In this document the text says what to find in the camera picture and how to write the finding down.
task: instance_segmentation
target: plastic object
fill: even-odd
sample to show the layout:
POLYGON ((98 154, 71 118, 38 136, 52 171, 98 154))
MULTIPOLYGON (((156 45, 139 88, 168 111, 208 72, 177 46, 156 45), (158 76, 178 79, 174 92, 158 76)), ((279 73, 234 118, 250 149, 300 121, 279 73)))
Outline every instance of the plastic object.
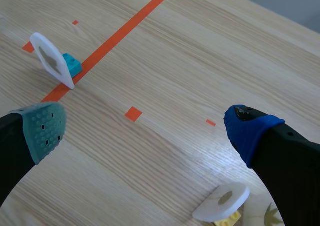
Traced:
POLYGON ((249 195, 249 188, 239 182, 219 186, 192 213, 192 217, 207 223, 227 219, 245 203, 249 195))
POLYGON ((23 134, 32 160, 39 164, 61 142, 67 116, 57 102, 43 102, 11 113, 22 115, 23 134))
POLYGON ((241 218, 241 214, 238 211, 236 211, 228 218, 216 221, 214 222, 214 224, 216 226, 234 226, 239 221, 240 218, 241 218))
POLYGON ((68 53, 64 53, 62 56, 66 62, 71 78, 74 78, 82 71, 81 63, 68 53))
POLYGON ((73 90, 75 85, 69 72, 67 62, 56 46, 38 32, 31 35, 30 42, 45 70, 73 90))

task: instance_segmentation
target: blue gripper pad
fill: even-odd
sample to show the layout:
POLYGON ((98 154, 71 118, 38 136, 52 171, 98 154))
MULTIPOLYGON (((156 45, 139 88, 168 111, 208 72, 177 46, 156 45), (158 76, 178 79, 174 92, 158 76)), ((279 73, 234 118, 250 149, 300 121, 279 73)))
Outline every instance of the blue gripper pad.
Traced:
POLYGON ((39 164, 63 139, 67 116, 57 102, 43 102, 11 113, 22 115, 23 133, 35 164, 39 164))
POLYGON ((252 120, 241 120, 236 112, 236 107, 245 105, 233 105, 224 115, 224 124, 229 140, 237 147, 242 160, 251 169, 252 159, 263 134, 274 126, 284 124, 283 119, 273 115, 265 115, 252 120))

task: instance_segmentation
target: white plastic piece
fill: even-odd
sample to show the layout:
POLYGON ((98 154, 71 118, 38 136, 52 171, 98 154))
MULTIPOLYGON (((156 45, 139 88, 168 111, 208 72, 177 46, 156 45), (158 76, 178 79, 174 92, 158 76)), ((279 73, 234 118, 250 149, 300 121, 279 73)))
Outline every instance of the white plastic piece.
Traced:
POLYGON ((250 190, 240 182, 219 186, 192 213, 192 217, 207 223, 227 219, 247 200, 250 190))
POLYGON ((73 90, 75 84, 71 78, 66 60, 56 46, 38 32, 31 35, 30 42, 45 70, 73 90))

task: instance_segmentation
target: wooden table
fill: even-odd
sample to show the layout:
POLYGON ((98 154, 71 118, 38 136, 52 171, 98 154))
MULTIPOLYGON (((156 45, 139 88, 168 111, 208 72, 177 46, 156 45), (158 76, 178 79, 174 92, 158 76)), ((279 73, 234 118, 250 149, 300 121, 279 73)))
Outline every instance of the wooden table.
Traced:
MULTIPOLYGON (((32 33, 83 62, 150 1, 0 0, 0 116, 58 85, 22 50, 32 33)), ((224 112, 245 104, 320 142, 319 79, 315 32, 247 0, 166 0, 62 98, 64 140, 12 191, 0 224, 206 225, 191 214, 219 185, 266 191, 224 112), (132 106, 136 122, 124 117, 132 106)))

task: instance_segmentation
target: teal lego brick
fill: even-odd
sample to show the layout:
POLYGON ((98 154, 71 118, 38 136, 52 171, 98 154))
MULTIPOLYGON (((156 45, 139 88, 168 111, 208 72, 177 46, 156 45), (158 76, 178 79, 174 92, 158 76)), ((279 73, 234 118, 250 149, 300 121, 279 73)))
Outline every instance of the teal lego brick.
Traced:
POLYGON ((68 53, 64 53, 62 56, 68 66, 71 78, 74 78, 82 71, 81 63, 68 53))

